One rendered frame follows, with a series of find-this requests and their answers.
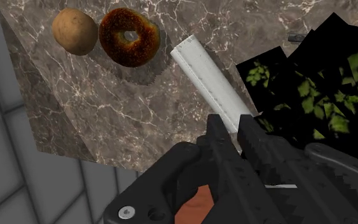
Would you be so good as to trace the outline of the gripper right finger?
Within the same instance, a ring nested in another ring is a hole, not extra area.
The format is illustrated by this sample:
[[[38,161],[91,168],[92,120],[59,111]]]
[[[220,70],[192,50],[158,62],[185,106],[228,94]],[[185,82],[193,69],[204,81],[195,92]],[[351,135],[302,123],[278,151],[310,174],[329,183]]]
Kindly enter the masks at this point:
[[[358,159],[320,143],[299,150],[251,115],[241,115],[237,139],[264,184],[294,185],[275,195],[289,196],[302,224],[358,224]]]

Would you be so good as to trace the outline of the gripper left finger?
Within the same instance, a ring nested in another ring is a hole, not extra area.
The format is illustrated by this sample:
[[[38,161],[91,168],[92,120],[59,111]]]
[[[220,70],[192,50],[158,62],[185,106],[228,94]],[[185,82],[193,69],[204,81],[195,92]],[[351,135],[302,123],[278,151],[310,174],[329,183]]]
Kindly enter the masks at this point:
[[[213,207],[201,224],[286,224],[250,163],[242,160],[219,115],[195,144],[180,142],[105,209],[104,224],[175,224],[174,216],[199,186]]]

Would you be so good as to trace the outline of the white cylinder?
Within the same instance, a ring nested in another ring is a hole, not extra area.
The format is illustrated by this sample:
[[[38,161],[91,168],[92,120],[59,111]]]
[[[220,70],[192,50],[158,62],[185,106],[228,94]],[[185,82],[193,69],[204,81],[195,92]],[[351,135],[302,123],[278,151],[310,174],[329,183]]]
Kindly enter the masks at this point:
[[[251,111],[195,35],[180,42],[170,54],[213,112],[222,118],[228,132],[236,136],[240,116]]]

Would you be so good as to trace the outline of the reddish brown object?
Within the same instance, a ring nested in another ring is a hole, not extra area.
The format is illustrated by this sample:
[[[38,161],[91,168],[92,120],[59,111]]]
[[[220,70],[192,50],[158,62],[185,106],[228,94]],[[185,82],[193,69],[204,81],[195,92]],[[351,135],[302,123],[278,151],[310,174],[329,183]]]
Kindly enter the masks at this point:
[[[213,206],[209,186],[199,186],[197,193],[176,213],[175,224],[201,224]]]

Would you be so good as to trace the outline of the dark green leafy plant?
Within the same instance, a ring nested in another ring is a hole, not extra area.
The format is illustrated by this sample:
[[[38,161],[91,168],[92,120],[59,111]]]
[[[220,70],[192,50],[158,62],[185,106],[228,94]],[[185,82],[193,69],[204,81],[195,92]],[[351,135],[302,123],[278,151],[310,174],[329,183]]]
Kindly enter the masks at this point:
[[[358,158],[358,26],[332,14],[292,54],[275,47],[237,70],[267,133]]]

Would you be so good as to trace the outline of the small grey flat object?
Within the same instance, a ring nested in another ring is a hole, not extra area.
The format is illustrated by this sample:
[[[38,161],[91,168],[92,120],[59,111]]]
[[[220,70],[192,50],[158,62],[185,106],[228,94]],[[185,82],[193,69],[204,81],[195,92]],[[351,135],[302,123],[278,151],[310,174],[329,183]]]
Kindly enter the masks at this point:
[[[288,34],[288,41],[292,43],[300,43],[306,37],[306,34],[296,34],[296,33],[289,33]]]

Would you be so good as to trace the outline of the dark brown bagel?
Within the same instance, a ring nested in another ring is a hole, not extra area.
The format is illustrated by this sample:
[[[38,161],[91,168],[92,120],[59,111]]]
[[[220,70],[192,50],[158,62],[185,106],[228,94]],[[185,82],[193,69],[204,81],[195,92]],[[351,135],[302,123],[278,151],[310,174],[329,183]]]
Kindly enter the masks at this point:
[[[102,19],[99,41],[114,62],[125,67],[139,67],[157,53],[160,30],[143,14],[130,8],[116,8]]]

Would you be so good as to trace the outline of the brown potato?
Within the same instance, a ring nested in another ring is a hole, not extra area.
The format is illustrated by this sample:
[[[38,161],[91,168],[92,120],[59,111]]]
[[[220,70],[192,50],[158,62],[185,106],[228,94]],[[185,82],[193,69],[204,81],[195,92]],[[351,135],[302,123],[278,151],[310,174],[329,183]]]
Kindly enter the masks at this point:
[[[90,53],[98,40],[93,18],[76,8],[64,8],[52,22],[55,41],[73,55]]]

